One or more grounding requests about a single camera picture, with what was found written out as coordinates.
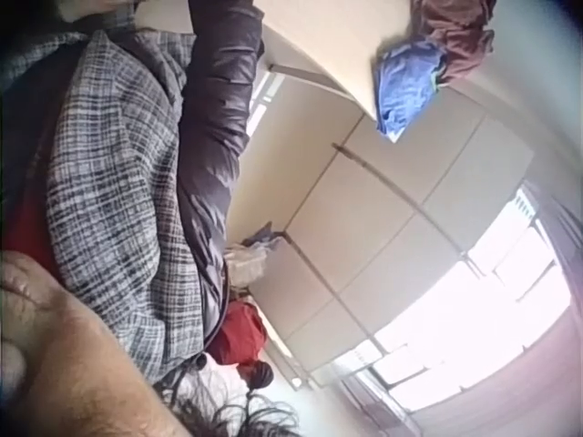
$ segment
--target window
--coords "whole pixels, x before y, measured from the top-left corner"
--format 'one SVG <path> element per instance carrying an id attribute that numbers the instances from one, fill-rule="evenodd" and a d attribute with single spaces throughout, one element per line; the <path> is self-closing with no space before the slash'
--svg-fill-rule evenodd
<path id="1" fill-rule="evenodd" d="M 378 348 L 370 340 L 365 340 L 356 348 L 314 371 L 312 377 L 320 385 L 326 385 L 338 380 L 338 378 L 359 371 L 382 357 L 383 354 Z"/>
<path id="2" fill-rule="evenodd" d="M 370 373 L 411 412 L 502 369 L 570 304 L 554 258 L 519 190 L 467 257 L 376 333 L 387 354 Z"/>
<path id="3" fill-rule="evenodd" d="M 247 135 L 253 136 L 255 130 L 259 126 L 261 119 L 267 112 L 267 106 L 275 98 L 275 95 L 279 91 L 284 75 L 278 73 L 270 73 L 266 71 L 263 73 L 263 77 L 253 89 L 253 95 L 250 101 L 250 117 L 247 121 Z"/>

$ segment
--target ceiling panel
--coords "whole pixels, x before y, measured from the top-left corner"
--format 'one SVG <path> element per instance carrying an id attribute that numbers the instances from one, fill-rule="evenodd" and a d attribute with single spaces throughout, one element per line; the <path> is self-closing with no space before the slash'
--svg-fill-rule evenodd
<path id="1" fill-rule="evenodd" d="M 341 290 L 413 215 L 367 170 L 337 156 L 288 228 L 315 268 Z"/>
<path id="2" fill-rule="evenodd" d="M 353 349 L 365 337 L 348 311 L 333 300 L 286 343 L 303 368 L 314 371 Z"/>
<path id="3" fill-rule="evenodd" d="M 292 219 L 362 110 L 315 86 L 285 79 L 240 160 L 228 216 L 230 241 Z"/>
<path id="4" fill-rule="evenodd" d="M 487 117 L 424 208 L 462 249 L 471 249 L 515 194 L 532 156 L 519 137 Z"/>
<path id="5" fill-rule="evenodd" d="M 374 334 L 426 293 L 458 260 L 453 246 L 417 215 L 342 292 L 342 300 Z"/>
<path id="6" fill-rule="evenodd" d="M 251 286 L 251 292 L 284 340 L 332 299 L 331 292 L 285 241 L 269 255 L 266 274 Z"/>
<path id="7" fill-rule="evenodd" d="M 394 144 L 364 118 L 346 147 L 422 203 L 476 130 L 484 111 L 451 89 L 432 103 Z"/>

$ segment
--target gray checkered fabric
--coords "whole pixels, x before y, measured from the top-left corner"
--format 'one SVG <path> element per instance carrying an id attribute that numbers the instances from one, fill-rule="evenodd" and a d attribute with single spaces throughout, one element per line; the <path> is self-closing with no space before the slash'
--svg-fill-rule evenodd
<path id="1" fill-rule="evenodd" d="M 104 32 L 48 37 L 2 88 L 63 44 L 88 39 L 47 176 L 47 222 L 66 287 L 113 330 L 150 381 L 203 347 L 199 273 L 177 201 L 180 91 L 193 36 L 139 32 L 146 63 Z"/>

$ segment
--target person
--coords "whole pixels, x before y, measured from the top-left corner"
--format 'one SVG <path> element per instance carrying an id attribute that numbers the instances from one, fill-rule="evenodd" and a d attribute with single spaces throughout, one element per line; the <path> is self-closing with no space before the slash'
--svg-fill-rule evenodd
<path id="1" fill-rule="evenodd" d="M 107 29 L 92 15 L 85 33 L 85 15 L 108 8 Z M 40 262 L 155 383 L 224 318 L 262 13 L 252 0 L 189 0 L 195 37 L 137 30 L 129 0 L 53 9 L 73 23 L 19 38 L 0 70 L 2 247 Z"/>
<path id="2" fill-rule="evenodd" d="M 82 28 L 80 18 L 122 3 L 107 30 Z M 49 290 L 38 286 L 41 310 L 2 334 L 13 363 L 3 357 L 3 397 L 5 375 L 36 394 L 6 414 L 32 435 L 132 435 L 150 417 L 152 435 L 182 435 L 187 421 L 211 427 L 193 435 L 229 435 L 221 414 L 201 425 L 194 404 L 170 404 L 183 413 L 177 424 L 149 387 L 202 352 L 227 308 L 225 218 L 248 142 L 262 13 L 252 0 L 189 0 L 195 43 L 138 31 L 133 10 L 127 0 L 58 0 L 51 33 L 3 51 L 2 248 L 42 266 L 14 261 L 6 280 L 3 271 L 3 303 L 16 296 L 18 313 L 34 302 L 33 279 Z M 10 275 L 24 281 L 20 294 L 4 289 Z M 238 435 L 295 435 L 243 408 Z"/>
<path id="3" fill-rule="evenodd" d="M 273 382 L 270 364 L 259 360 L 266 340 L 267 331 L 255 305 L 232 300 L 225 321 L 206 352 L 221 366 L 237 365 L 237 372 L 250 392 L 254 392 Z M 201 369 L 205 364 L 206 358 L 202 355 L 197 366 Z"/>
<path id="4" fill-rule="evenodd" d="M 98 315 L 26 255 L 2 253 L 0 433 L 298 437 L 271 405 L 169 410 Z"/>

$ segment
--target bright window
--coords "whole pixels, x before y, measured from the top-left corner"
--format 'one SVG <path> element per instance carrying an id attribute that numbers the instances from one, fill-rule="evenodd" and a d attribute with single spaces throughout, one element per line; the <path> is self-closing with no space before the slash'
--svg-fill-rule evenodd
<path id="1" fill-rule="evenodd" d="M 388 354 L 372 374 L 403 408 L 419 410 L 502 369 L 569 303 L 535 208 L 519 190 L 467 259 L 376 333 Z"/>

